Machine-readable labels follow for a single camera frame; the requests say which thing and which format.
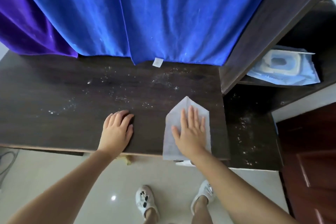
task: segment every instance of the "desk surface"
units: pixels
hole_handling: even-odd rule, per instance
[[[162,155],[165,118],[185,96],[210,111],[212,153],[229,158],[218,67],[57,55],[0,61],[0,145],[90,152],[105,118],[135,114],[126,153]]]

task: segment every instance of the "left hand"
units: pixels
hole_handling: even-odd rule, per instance
[[[112,159],[116,158],[128,145],[133,134],[133,125],[128,125],[133,114],[126,115],[128,111],[120,111],[107,116],[98,149],[107,153]]]

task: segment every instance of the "white tag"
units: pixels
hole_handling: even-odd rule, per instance
[[[163,59],[155,58],[155,60],[153,62],[153,66],[155,66],[155,67],[161,67],[162,62],[163,62]]]

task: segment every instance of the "white tissue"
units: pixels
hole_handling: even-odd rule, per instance
[[[201,117],[205,117],[205,132],[206,132],[206,149],[211,152],[211,140],[210,140],[210,118],[209,111],[199,104],[196,104],[189,97],[185,97],[179,102],[166,116],[166,128],[163,137],[163,159],[164,160],[188,160],[182,155],[178,147],[175,144],[175,139],[171,132],[171,126],[176,126],[181,131],[181,110],[184,108],[186,116],[188,115],[189,106],[193,106],[198,109],[199,121]]]

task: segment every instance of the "shoe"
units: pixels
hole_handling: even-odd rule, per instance
[[[138,191],[135,194],[135,202],[145,220],[146,220],[145,212],[149,208],[153,208],[155,210],[157,218],[159,219],[159,212],[154,202],[154,195],[149,186],[143,185],[138,189]]]
[[[215,200],[215,193],[213,192],[212,190],[212,187],[210,186],[208,180],[205,180],[204,182],[202,182],[199,190],[198,190],[198,194],[195,196],[195,198],[193,199],[192,203],[191,203],[191,213],[194,215],[194,205],[197,201],[197,199],[200,197],[200,196],[206,196],[207,199],[208,199],[208,204],[212,201]]]

